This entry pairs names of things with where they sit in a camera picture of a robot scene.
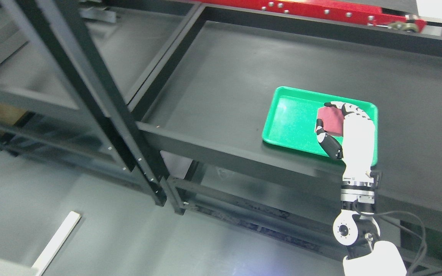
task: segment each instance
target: black cable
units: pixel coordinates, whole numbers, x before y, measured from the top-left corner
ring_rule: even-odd
[[[419,238],[420,240],[422,240],[422,237],[421,237],[419,234],[417,234],[417,233],[414,232],[414,231],[411,231],[411,230],[408,229],[407,227],[403,227],[403,226],[401,226],[400,224],[396,224],[395,222],[392,222],[391,220],[387,220],[386,218],[381,218],[381,219],[382,219],[383,221],[385,221],[385,222],[388,222],[389,224],[391,224],[391,225],[393,225],[393,226],[395,226],[395,227],[398,227],[398,228],[402,229],[403,231],[405,231],[405,232],[411,234],[412,236],[415,236],[416,238]],[[419,248],[419,250],[420,250],[419,252],[421,253],[421,255],[422,255],[422,251],[423,251],[423,250],[426,250],[426,251],[427,251],[427,243],[424,244],[424,248]]]
[[[382,217],[383,215],[391,215],[391,214],[402,214],[402,215],[410,215],[411,217],[415,218],[420,224],[421,224],[421,232],[422,232],[422,236],[419,236],[419,234],[411,231],[410,229],[407,229],[407,233],[414,233],[412,234],[412,236],[414,237],[419,237],[419,239],[421,239],[421,245],[419,246],[419,250],[417,251],[416,254],[416,258],[412,261],[409,269],[407,270],[407,276],[410,276],[414,270],[417,268],[417,266],[419,266],[419,262],[421,262],[421,260],[424,258],[424,256],[427,253],[427,244],[426,244],[426,227],[424,226],[424,223],[422,222],[422,220],[415,214],[411,213],[411,212],[407,212],[407,211],[389,211],[389,212],[384,212],[384,213],[375,213],[375,214],[366,214],[366,213],[362,213],[361,211],[358,210],[358,201],[354,201],[352,203],[352,208],[354,211],[356,211],[359,215],[362,215],[363,217]]]

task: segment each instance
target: gray floor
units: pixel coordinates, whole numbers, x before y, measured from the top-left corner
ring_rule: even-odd
[[[343,275],[337,261],[0,152],[0,258],[31,266],[72,210],[82,219],[44,275]]]

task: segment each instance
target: red card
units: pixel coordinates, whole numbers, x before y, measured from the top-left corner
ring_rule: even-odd
[[[322,107],[318,109],[317,119],[323,120],[323,128],[332,136],[342,136],[344,133],[344,115],[342,111],[334,107]]]

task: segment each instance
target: robotic arm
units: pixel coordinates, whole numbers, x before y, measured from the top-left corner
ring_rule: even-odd
[[[325,103],[344,115],[342,145],[324,129],[317,119],[316,133],[320,146],[332,159],[346,164],[342,176],[340,200],[342,210],[333,222],[335,239],[347,247],[344,257],[346,276],[397,275],[407,271],[396,246],[380,241],[379,225],[374,218],[360,215],[375,213],[375,190],[381,174],[371,170],[374,152],[375,125],[364,110],[343,102]]]

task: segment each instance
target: metal bolt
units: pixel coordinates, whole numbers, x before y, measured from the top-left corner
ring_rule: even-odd
[[[364,238],[365,238],[367,241],[372,242],[372,241],[373,241],[373,234],[371,234],[371,233],[366,233],[366,234],[364,235]]]

